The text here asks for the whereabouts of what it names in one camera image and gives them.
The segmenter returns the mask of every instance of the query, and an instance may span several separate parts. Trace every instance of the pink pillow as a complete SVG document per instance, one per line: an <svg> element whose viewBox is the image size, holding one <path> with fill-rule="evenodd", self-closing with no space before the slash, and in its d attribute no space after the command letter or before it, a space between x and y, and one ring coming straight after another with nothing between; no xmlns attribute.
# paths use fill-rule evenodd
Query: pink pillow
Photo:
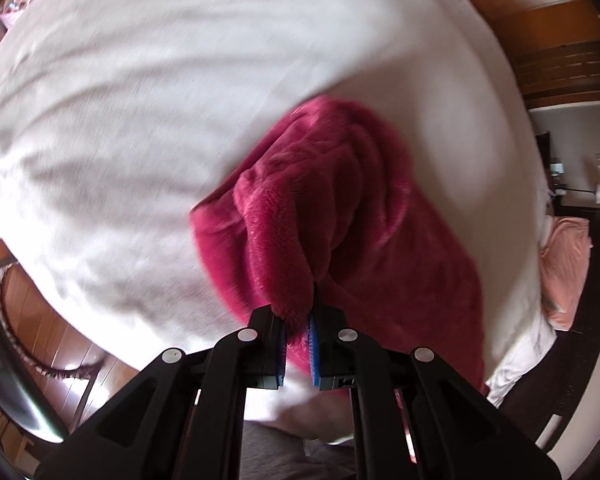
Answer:
<svg viewBox="0 0 600 480"><path fill-rule="evenodd" d="M589 220L553 219L553 229L540 252L542 308L556 330L570 330L589 270Z"/></svg>

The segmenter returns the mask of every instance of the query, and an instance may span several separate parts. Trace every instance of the bed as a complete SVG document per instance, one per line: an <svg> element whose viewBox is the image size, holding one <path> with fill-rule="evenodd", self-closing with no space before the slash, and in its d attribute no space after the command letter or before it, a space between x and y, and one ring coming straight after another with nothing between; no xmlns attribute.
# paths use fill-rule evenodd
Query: bed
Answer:
<svg viewBox="0 0 600 480"><path fill-rule="evenodd" d="M187 214L289 108L369 106L477 264L499 404L548 352L548 197L504 53L468 0L36 0L0 45L0 237L47 301L135 368L236 330ZM247 418L327 440L339 398L288 371Z"/></svg>
<svg viewBox="0 0 600 480"><path fill-rule="evenodd" d="M582 399L600 354L600 207L567 206L556 197L558 216L586 218L592 248L589 272L573 326L558 332L544 358L512 387L500 410L549 452Z"/></svg>

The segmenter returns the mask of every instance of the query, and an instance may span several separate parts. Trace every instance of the red fleece blanket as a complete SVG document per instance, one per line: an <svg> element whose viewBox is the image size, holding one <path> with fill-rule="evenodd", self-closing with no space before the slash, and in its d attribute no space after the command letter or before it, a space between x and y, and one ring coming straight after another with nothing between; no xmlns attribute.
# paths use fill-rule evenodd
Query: red fleece blanket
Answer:
<svg viewBox="0 0 600 480"><path fill-rule="evenodd" d="M241 320L271 304L308 370L314 282L382 346L424 345L482 384L474 263L411 174L404 141L361 105L318 97L276 124L190 215L211 280Z"/></svg>

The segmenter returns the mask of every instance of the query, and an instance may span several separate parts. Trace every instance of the bed frame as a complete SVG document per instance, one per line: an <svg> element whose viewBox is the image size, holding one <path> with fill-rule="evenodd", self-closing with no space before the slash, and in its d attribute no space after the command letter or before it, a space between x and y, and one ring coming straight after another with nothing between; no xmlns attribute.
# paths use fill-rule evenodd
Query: bed frame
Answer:
<svg viewBox="0 0 600 480"><path fill-rule="evenodd" d="M545 451L554 447L571 420L600 353L600 208L565 206L557 198L554 211L556 216L589 220L593 247L587 280L571 330L557 333L544 359L516 383L500 406Z"/></svg>

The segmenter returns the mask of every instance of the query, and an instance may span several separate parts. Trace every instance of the white duvet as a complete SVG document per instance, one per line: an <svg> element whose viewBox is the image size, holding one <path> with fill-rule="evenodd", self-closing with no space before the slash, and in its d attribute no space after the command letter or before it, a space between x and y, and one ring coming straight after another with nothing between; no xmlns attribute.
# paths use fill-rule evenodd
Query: white duvet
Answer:
<svg viewBox="0 0 600 480"><path fill-rule="evenodd" d="M238 324L187 214L320 92L404 135L477 263L499 402L555 338L539 304L546 185L510 67L468 0L35 1L0 45L0 236L68 322L133 367L208 348ZM282 392L250 394L247 416L331 438L340 412L299 406L314 395L290 370Z"/></svg>

